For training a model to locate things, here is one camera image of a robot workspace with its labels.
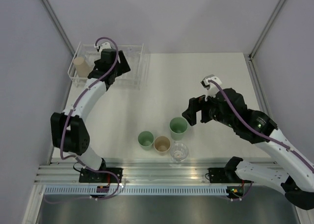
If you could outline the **tall green plastic cup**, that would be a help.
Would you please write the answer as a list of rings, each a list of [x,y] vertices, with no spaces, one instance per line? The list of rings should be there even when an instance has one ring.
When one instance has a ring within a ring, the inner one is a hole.
[[[188,129],[188,123],[182,117],[175,117],[170,121],[169,128],[170,128],[171,138],[174,141],[178,141],[184,137]]]

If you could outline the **clear faceted glass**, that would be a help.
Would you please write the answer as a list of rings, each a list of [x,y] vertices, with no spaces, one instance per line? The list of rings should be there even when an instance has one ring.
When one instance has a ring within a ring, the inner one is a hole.
[[[174,162],[178,163],[188,157],[188,147],[181,142],[174,143],[170,148],[170,155]]]

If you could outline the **short green plastic cup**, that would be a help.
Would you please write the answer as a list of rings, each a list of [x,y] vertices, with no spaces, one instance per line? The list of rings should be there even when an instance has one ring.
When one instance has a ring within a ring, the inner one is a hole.
[[[150,131],[143,131],[137,137],[138,143],[144,150],[153,148],[155,137]]]

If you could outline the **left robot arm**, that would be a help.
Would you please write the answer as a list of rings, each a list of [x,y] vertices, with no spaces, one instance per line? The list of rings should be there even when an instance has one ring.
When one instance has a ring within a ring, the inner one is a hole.
[[[51,115],[51,132],[53,146],[60,149],[61,159],[76,159],[90,170],[90,177],[95,182],[101,183],[107,177],[105,160],[91,148],[85,122],[115,79],[131,69],[123,51],[115,49],[102,49],[100,59],[94,64],[84,89],[74,104],[62,113],[55,112]]]

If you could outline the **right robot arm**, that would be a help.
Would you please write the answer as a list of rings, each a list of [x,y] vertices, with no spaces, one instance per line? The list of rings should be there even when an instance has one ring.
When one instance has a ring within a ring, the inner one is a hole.
[[[232,128],[237,136],[266,152],[284,169],[259,167],[233,156],[224,167],[227,181],[257,182],[282,193],[300,209],[313,209],[314,165],[292,146],[268,115],[247,108],[243,96],[232,88],[214,96],[201,95],[189,99],[188,108],[182,116],[194,126],[197,112],[201,112],[202,123],[214,120]]]

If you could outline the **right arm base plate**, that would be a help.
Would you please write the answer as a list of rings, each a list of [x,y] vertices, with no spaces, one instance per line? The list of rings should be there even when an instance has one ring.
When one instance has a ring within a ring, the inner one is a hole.
[[[241,184],[242,179],[239,178],[234,171],[225,170],[224,168],[208,168],[207,174],[212,184]]]

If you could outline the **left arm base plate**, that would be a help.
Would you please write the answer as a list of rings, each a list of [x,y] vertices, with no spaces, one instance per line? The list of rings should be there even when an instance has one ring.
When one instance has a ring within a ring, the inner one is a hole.
[[[107,168],[107,171],[114,173],[118,177],[119,183],[121,182],[121,178],[123,177],[122,168]],[[92,172],[91,170],[85,168],[80,170],[78,181],[79,183],[118,183],[117,179],[112,174]]]

